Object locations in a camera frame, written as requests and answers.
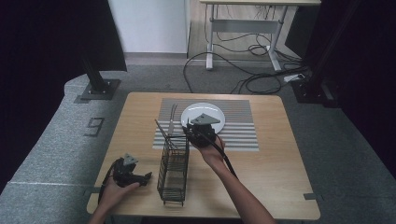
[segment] white wall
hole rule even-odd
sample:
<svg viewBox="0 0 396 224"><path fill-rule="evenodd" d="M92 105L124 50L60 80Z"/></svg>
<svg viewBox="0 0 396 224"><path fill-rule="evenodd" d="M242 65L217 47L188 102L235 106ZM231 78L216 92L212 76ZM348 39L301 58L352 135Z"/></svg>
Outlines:
<svg viewBox="0 0 396 224"><path fill-rule="evenodd" d="M187 53L190 0L108 0L124 52Z"/></svg>

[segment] forearm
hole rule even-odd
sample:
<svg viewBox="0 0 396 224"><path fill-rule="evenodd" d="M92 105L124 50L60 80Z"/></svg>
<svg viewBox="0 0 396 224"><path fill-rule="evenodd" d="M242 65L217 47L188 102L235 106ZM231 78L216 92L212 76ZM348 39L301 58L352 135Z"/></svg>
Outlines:
<svg viewBox="0 0 396 224"><path fill-rule="evenodd" d="M276 223L262 203L225 167L224 163L212 165L230 194L236 210L246 224Z"/></svg>
<svg viewBox="0 0 396 224"><path fill-rule="evenodd" d="M93 212L88 224L103 224L103 223L105 223L108 213L109 213L109 208L98 205L96 210Z"/></svg>

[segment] white desk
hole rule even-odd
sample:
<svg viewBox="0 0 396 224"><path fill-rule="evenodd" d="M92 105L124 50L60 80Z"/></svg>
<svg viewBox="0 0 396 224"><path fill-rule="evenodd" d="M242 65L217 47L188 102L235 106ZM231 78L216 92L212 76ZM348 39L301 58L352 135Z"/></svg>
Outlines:
<svg viewBox="0 0 396 224"><path fill-rule="evenodd" d="M211 5L210 37L207 52L213 52L213 33L255 33L273 34L271 45L267 46L268 55L276 71L280 71L280 65L276 57L276 42L279 39L283 21L288 11L288 6L318 6L320 0L200 0L201 3ZM280 18L277 21L250 21L250 20L220 20L214 17L215 5L253 5L253 6L283 6ZM213 68L213 54L206 56L206 69Z"/></svg>

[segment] electrical wire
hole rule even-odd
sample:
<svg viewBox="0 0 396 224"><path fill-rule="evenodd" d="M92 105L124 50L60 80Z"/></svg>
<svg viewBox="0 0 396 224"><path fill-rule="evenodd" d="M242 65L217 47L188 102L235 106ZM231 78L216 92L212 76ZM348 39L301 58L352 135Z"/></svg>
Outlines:
<svg viewBox="0 0 396 224"><path fill-rule="evenodd" d="M221 155L221 157L224 159L225 163L227 164L227 167L230 170L231 174L233 174L233 176L238 178L238 176L235 173L235 170L233 169L233 166L231 165L230 160L228 159L227 155L224 152L224 147L223 147L223 143L221 141L221 138L215 133L216 137L220 140L220 143L221 143L221 147L219 147L215 142L210 140L210 138L208 138L206 136L206 134L201 133L199 131L196 131L196 132L198 132L198 134L200 134L210 145L212 145L212 147L214 147L218 151L218 153Z"/></svg>
<svg viewBox="0 0 396 224"><path fill-rule="evenodd" d="M101 199L102 199L103 193L105 192L107 180L108 180L110 177L112 177L111 171L113 170L115 164L116 164L115 161L111 164L110 168L108 169L108 171L107 171L107 173L106 173L105 179L104 179L103 182L102 182L102 186L101 186L100 191L99 191L98 204L99 204L99 202L100 202ZM114 217L113 217L113 216L110 216L110 218L111 218L111 223L112 223L112 224L115 224Z"/></svg>
<svg viewBox="0 0 396 224"><path fill-rule="evenodd" d="M233 18L233 16L230 14L230 9L228 8L228 5L225 5L226 7L227 7L227 13L228 13L228 16L230 17L230 19L232 19Z"/></svg>
<svg viewBox="0 0 396 224"><path fill-rule="evenodd" d="M277 79L277 77L279 77L279 76L284 76L284 75L286 75L286 74L291 74L291 73L302 73L302 72L306 71L306 69L307 69L307 66L299 66L299 67L296 67L296 68L292 68L292 69L288 69L288 70L276 72L276 73L274 73L274 74L268 74L268 73L252 73L252 72L249 72L249 71L246 70L246 69L243 69L243 68L237 66L236 64L230 62L229 60L225 59L224 57L222 57L221 55L219 55L219 54L217 54L217 53L213 53L213 52L203 52L203 53L199 53L199 54L197 54L197 55L194 55L193 57L191 57L190 59L188 59L188 60L186 61L186 63L184 64L184 67L183 67L183 77L184 77L184 79L186 80L187 86L188 86L188 88L189 88L189 90L190 90L191 93L193 93L193 90L192 90L191 84L190 84L190 82L189 82L189 80L188 80L188 78L187 78L187 73L186 73L186 71L187 71L187 66L188 66L188 64L189 64L189 62L190 62L191 60L195 59L195 58L198 57L198 56L205 55L205 54L216 55L216 56L220 57L222 60L224 60L225 62L227 62L227 63L229 63L230 65L232 65L233 67L237 68L238 70L240 70L240 71L242 71L242 72L244 72L244 73L250 75L250 77L248 77L248 78L246 78L246 79L239 80L239 81L237 82L237 84L235 85L235 87L231 90L230 94L232 94L236 89L238 89L238 87L239 87L239 89L238 89L238 94L240 94L240 93L242 92L242 89L243 89L244 87L245 87L248 91L250 91L251 94L273 94L273 93L279 92L279 91L281 90L281 88L282 88L282 85L281 85L279 79ZM255 81L255 80L262 79L262 78L268 78L268 77L275 78L275 79L276 79L276 82L278 83L278 85L277 85L276 87L273 87L273 88L271 88L271 89L269 89L269 90L265 90L265 91L254 91L254 90L251 88L251 82L253 82L253 81Z"/></svg>
<svg viewBox="0 0 396 224"><path fill-rule="evenodd" d="M219 5L217 5L217 7L216 7L216 15L218 15L218 13L219 13ZM206 43L209 43L209 41L208 41L208 39L207 39L206 22L207 22L207 5L206 5L206 7L205 7L204 31L205 31L205 40L206 40ZM249 36L249 35L255 35L255 36L256 36L256 40L257 40L258 36L261 36L261 37L265 38L266 40L268 40L268 42L271 44L270 39L268 39L268 37L266 37L265 35L261 35L261 34L245 34L245 35L240 35L240 36L238 36L238 37L233 37L233 38L229 38L229 39L222 39L222 38L219 36L219 32L216 32L216 36L218 37L218 39L219 39L221 42L233 41L233 40L237 40L237 39L243 38L243 37L245 37L245 36ZM213 46L220 47L220 48L223 48L223 49L226 49L226 50L228 50L228 51L230 51L230 52L243 53L243 52L248 52L248 51L249 51L251 54L256 55L256 56L263 56L263 55L267 54L267 49L266 49L266 47L263 46L263 45L261 45L261 44L259 44L259 45L251 45L251 46L249 46L247 49L243 49L243 50L228 49L228 48L226 48L226 47L224 47L224 46L222 46L222 45L220 45L220 44L212 44L212 45L213 45ZM264 49L265 52L264 52L264 53L260 53L260 54L259 54L259 53L255 53L255 52L253 51L254 49Z"/></svg>
<svg viewBox="0 0 396 224"><path fill-rule="evenodd" d="M263 13L263 6L255 6L255 7L258 9L258 11L256 16L254 16L254 19L258 20L260 18L260 15Z"/></svg>

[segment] gray floor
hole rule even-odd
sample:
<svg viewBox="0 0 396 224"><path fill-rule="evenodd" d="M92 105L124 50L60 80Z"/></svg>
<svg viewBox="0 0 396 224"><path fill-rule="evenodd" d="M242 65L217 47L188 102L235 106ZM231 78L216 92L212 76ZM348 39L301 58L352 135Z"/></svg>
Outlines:
<svg viewBox="0 0 396 224"><path fill-rule="evenodd" d="M127 94L189 92L182 75L186 60L165 60L163 65L155 60L127 58L128 73L103 72L106 78L121 80L112 101L75 104L89 80L81 76L66 83L58 111L0 196L1 223L88 221L90 190ZM237 81L248 77L230 66L208 72L200 62L195 64L187 69L194 92L229 93ZM265 63L249 69L272 70ZM267 79L253 87L269 89L275 84ZM283 100L312 188L319 196L321 218L312 223L396 223L396 181L343 111L298 104L289 85L277 95ZM84 136L90 132L90 118L105 118L97 137ZM116 217L116 221L139 223L140 217Z"/></svg>

